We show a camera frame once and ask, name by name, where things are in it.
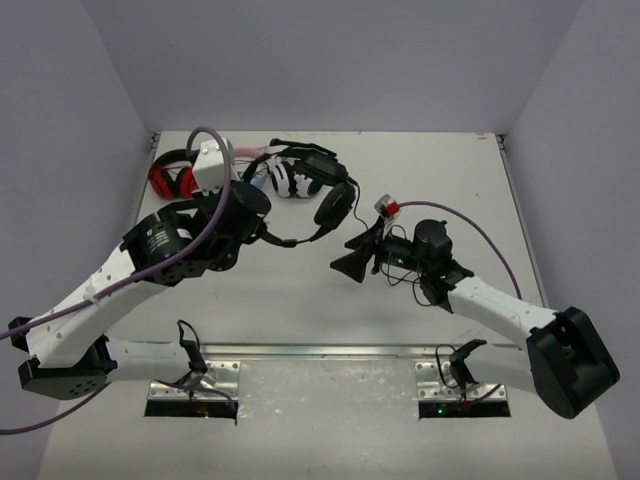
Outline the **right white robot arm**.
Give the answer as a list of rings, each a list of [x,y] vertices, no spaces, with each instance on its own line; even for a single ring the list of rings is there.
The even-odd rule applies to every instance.
[[[423,220],[405,239],[378,220],[345,246],[348,254],[331,269],[358,283],[384,265],[412,272],[429,305],[510,342],[503,348],[472,339],[452,349],[448,376],[461,395],[479,384],[501,384],[535,394],[556,415],[573,419],[621,378],[584,311],[537,306],[492,287],[455,260],[443,221]]]

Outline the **black headset with cable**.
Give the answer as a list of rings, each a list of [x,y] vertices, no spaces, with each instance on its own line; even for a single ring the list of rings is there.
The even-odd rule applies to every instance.
[[[251,182],[260,164],[281,157],[289,159],[296,172],[319,181],[322,187],[327,186],[330,191],[314,215],[313,222],[317,230],[313,235],[306,239],[282,239],[271,234],[268,227],[263,225],[257,233],[259,239],[276,247],[295,248],[323,238],[336,230],[349,214],[355,212],[360,199],[360,187],[347,168],[339,162],[335,152],[314,143],[280,139],[271,140],[269,145],[276,150],[264,153],[254,160],[241,178],[244,182]],[[378,215],[374,224],[384,222],[386,236],[391,233],[390,221],[385,221]],[[451,306],[447,293],[459,279],[470,273],[453,259],[452,242],[446,233],[445,224],[435,220],[422,221],[415,228],[414,238],[410,241],[420,267],[419,272],[415,273],[412,288],[420,289],[430,306],[439,306],[449,311]],[[373,274],[373,264],[374,256],[367,266],[366,275]]]

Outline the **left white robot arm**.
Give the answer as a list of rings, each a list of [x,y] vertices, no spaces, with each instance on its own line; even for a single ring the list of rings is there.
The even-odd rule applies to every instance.
[[[240,247],[256,240],[270,209],[262,190],[234,181],[226,192],[169,203],[144,217],[52,310],[10,322],[12,345],[29,356],[18,368],[22,389],[76,400],[117,381],[185,388],[205,376],[208,367],[195,340],[130,341],[109,331],[180,282],[231,269]]]

